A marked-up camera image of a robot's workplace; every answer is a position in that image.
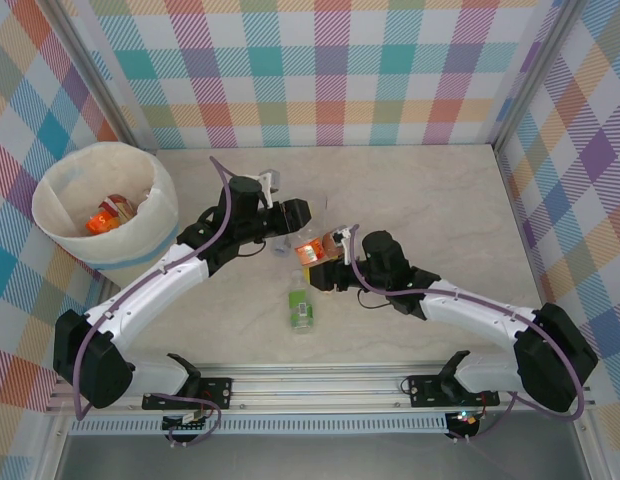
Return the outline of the red label cola bottle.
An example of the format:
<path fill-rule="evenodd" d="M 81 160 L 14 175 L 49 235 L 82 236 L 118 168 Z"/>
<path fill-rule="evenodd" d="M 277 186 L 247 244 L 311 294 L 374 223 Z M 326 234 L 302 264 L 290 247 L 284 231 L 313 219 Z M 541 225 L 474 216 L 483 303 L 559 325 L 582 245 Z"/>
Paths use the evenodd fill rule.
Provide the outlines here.
<path fill-rule="evenodd" d="M 297 233 L 292 241 L 292 248 L 300 264 L 311 267 L 338 258 L 342 248 L 335 242 L 333 234 L 333 231 L 312 229 Z"/>

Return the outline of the green label plastic bottle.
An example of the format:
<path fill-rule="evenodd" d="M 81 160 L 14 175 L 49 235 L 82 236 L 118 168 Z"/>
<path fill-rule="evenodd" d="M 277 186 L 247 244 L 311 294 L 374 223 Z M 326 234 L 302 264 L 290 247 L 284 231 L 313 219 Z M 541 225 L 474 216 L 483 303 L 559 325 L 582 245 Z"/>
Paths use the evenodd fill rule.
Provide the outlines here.
<path fill-rule="evenodd" d="M 288 292 L 289 321 L 293 331 L 303 333 L 314 326 L 313 304 L 310 287 L 303 270 L 295 270 Z"/>

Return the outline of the orange label plastic bottle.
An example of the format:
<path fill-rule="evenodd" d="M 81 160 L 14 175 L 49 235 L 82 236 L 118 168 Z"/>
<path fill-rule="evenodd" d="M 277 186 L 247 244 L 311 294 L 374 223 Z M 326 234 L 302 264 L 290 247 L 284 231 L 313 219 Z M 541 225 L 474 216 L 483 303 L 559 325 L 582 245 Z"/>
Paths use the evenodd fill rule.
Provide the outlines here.
<path fill-rule="evenodd" d="M 100 235 L 117 229 L 120 225 L 120 219 L 116 214 L 101 209 L 86 222 L 85 227 L 90 234 Z"/>

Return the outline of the white round bin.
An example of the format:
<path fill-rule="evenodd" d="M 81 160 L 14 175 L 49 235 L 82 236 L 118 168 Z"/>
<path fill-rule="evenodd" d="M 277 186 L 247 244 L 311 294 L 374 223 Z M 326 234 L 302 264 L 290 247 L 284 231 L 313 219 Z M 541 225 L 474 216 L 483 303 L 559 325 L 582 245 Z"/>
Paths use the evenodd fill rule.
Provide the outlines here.
<path fill-rule="evenodd" d="M 124 197 L 133 218 L 98 235 L 86 223 L 102 201 Z M 59 246 L 107 272 L 156 262 L 175 241 L 179 208 L 170 174 L 157 158 L 121 142 L 100 142 L 52 165 L 32 196 L 32 216 Z"/>

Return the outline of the right circuit board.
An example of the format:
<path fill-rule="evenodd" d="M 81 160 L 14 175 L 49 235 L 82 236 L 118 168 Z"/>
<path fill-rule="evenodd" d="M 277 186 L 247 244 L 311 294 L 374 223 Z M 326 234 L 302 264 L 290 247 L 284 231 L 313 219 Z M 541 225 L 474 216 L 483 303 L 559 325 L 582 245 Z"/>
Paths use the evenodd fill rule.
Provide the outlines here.
<path fill-rule="evenodd" d="M 451 430 L 479 427 L 481 419 L 480 411 L 460 410 L 446 414 L 447 425 Z"/>

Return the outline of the circuit board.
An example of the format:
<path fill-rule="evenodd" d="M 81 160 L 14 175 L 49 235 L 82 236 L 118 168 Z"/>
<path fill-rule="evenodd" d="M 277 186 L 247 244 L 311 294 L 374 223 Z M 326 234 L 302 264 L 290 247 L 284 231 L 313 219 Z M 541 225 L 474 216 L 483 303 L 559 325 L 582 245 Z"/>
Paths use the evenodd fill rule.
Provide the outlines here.
<path fill-rule="evenodd" d="M 201 412 L 182 412 L 162 417 L 162 429 L 165 431 L 198 431 L 206 424 L 206 416 Z"/>
<path fill-rule="evenodd" d="M 451 430 L 479 427 L 481 419 L 480 411 L 460 410 L 446 414 L 447 425 Z"/>

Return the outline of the left circuit board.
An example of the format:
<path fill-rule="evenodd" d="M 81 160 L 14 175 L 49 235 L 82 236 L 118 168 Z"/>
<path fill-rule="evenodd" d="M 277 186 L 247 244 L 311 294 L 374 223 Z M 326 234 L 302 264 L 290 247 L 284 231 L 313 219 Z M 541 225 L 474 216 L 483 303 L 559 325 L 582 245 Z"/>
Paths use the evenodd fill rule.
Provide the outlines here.
<path fill-rule="evenodd" d="M 165 431 L 198 431 L 206 424 L 206 416 L 201 412 L 182 412 L 162 417 L 162 429 Z"/>

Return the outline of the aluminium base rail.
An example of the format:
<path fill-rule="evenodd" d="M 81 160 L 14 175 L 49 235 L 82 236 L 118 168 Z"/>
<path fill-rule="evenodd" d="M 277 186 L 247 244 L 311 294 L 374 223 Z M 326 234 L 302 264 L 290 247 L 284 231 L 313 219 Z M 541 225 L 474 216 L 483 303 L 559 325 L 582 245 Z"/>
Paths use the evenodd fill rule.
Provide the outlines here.
<path fill-rule="evenodd" d="M 141 364 L 128 390 L 110 406 L 93 407 L 92 415 L 141 414 L 144 393 L 152 387 L 178 389 L 186 378 L 179 365 Z M 195 368 L 204 378 L 229 378 L 232 392 L 223 414 L 332 414 L 407 412 L 410 397 L 400 383 L 412 375 L 436 375 L 441 362 L 378 364 L 207 364 Z M 46 414 L 74 416 L 72 386 L 57 380 Z"/>

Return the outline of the aluminium left frame post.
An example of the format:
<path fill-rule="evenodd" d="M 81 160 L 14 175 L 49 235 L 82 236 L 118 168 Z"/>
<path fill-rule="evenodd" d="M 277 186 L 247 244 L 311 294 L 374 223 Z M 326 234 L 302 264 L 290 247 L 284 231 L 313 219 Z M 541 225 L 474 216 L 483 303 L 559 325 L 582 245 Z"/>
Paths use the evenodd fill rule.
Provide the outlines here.
<path fill-rule="evenodd" d="M 159 148 L 132 85 L 133 69 L 123 65 L 144 51 L 128 0 L 48 0 L 64 33 L 80 53 L 99 101 L 119 138 L 141 149 Z"/>

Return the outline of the aluminium frame post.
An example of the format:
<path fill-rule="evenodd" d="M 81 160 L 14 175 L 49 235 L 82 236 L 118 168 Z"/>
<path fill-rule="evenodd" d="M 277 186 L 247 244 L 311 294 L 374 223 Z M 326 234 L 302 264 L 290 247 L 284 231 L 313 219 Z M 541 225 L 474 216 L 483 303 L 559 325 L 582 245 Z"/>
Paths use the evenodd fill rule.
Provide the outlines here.
<path fill-rule="evenodd" d="M 133 69 L 123 65 L 144 51 L 128 0 L 48 0 L 64 33 L 80 53 L 99 101 L 119 138 L 141 149 L 159 148 L 132 85 Z"/>
<path fill-rule="evenodd" d="M 504 78 L 506 84 L 499 90 L 499 110 L 486 134 L 485 140 L 496 157 L 514 135 L 587 1 L 538 0 L 515 50 L 514 70 Z"/>

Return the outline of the aluminium right frame post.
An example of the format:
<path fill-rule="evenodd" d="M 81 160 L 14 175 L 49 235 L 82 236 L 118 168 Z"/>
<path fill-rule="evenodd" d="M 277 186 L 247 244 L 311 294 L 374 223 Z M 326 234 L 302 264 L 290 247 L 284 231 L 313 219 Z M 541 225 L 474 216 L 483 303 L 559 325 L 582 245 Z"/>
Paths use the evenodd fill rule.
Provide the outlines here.
<path fill-rule="evenodd" d="M 499 110 L 486 134 L 485 140 L 496 157 L 514 135 L 587 1 L 538 0 L 515 50 L 514 70 L 504 78 L 506 84 L 499 90 Z"/>

